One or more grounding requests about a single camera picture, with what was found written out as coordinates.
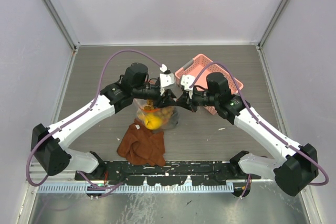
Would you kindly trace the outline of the pink plastic basket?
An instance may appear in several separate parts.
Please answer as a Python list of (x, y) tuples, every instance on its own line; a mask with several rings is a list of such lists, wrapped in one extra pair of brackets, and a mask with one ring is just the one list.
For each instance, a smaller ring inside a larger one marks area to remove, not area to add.
[(218, 61), (212, 61), (207, 58), (205, 55), (200, 54), (194, 57), (187, 65), (180, 68), (176, 73), (175, 77), (177, 78), (180, 86), (180, 79), (182, 75), (193, 75), (195, 81), (192, 84), (193, 90), (204, 91), (207, 89), (206, 77), (212, 72), (221, 72), (224, 77), (228, 80), (229, 87), (232, 91), (233, 97), (225, 102), (219, 107), (219, 109), (214, 108), (213, 106), (202, 106), (206, 108), (211, 114), (218, 114), (224, 119), (234, 119), (236, 116), (240, 115), (240, 112), (245, 108), (250, 108), (250, 104), (242, 98), (242, 87), (243, 84), (237, 80), (230, 70), (225, 67), (222, 63)]

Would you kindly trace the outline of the clear zip top bag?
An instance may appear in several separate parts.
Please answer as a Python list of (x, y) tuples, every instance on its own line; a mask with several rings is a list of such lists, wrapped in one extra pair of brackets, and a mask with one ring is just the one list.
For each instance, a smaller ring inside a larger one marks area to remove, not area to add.
[(149, 130), (167, 130), (177, 126), (179, 113), (176, 107), (156, 108), (153, 100), (134, 99), (138, 120)]

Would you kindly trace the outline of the brown longan bunch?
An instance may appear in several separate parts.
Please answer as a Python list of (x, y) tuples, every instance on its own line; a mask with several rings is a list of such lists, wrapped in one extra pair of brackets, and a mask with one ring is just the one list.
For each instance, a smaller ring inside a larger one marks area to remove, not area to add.
[(152, 100), (146, 100), (143, 107), (143, 111), (146, 114), (155, 114), (162, 119), (162, 124), (166, 124), (174, 114), (174, 108), (172, 106), (166, 108), (155, 108)]

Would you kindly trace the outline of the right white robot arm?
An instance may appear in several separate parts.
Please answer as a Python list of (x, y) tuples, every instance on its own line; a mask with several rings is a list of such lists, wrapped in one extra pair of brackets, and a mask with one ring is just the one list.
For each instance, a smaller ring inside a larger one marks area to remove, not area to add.
[(233, 177), (258, 175), (275, 181), (287, 195), (296, 196), (318, 176), (316, 149), (310, 144), (300, 145), (265, 121), (241, 96), (232, 93), (221, 72), (207, 75), (205, 90), (192, 86), (194, 81), (192, 75), (180, 77), (179, 86), (186, 104), (192, 109), (214, 107), (221, 118), (252, 136), (272, 156), (266, 158), (248, 151), (239, 152), (230, 159)]

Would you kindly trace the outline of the yellow apple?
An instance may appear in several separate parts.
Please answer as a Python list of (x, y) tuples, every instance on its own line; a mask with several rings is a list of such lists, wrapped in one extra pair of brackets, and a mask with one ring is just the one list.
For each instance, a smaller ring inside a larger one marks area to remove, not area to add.
[(155, 114), (147, 114), (144, 119), (144, 125), (149, 130), (157, 130), (162, 126), (162, 119)]

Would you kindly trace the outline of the brown cloth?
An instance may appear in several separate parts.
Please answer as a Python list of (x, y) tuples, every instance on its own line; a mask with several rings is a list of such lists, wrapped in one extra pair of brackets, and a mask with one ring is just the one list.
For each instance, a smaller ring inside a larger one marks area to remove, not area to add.
[(153, 132), (135, 119), (122, 138), (117, 153), (132, 165), (163, 167), (166, 163), (164, 132)]

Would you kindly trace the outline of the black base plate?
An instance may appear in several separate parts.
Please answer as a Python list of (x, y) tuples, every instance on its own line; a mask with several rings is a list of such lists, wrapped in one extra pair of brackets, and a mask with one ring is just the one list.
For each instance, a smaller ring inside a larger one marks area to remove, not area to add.
[(234, 170), (226, 161), (172, 161), (165, 166), (132, 165), (127, 161), (107, 162), (110, 185), (124, 182), (129, 186), (183, 185), (191, 179), (192, 186), (226, 185), (228, 180), (246, 180), (248, 175)]

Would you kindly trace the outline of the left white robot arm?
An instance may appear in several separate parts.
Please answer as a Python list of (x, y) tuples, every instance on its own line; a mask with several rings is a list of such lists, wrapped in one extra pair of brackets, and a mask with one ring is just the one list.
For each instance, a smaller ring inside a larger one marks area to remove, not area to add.
[(95, 152), (80, 152), (70, 145), (100, 121), (130, 106), (134, 99), (162, 102), (171, 95), (175, 76), (169, 70), (159, 75), (155, 84), (147, 82), (148, 68), (133, 63), (117, 82), (98, 91), (98, 95), (83, 108), (48, 127), (38, 124), (33, 128), (32, 152), (48, 176), (65, 169), (81, 171), (93, 180), (101, 179), (107, 169)]

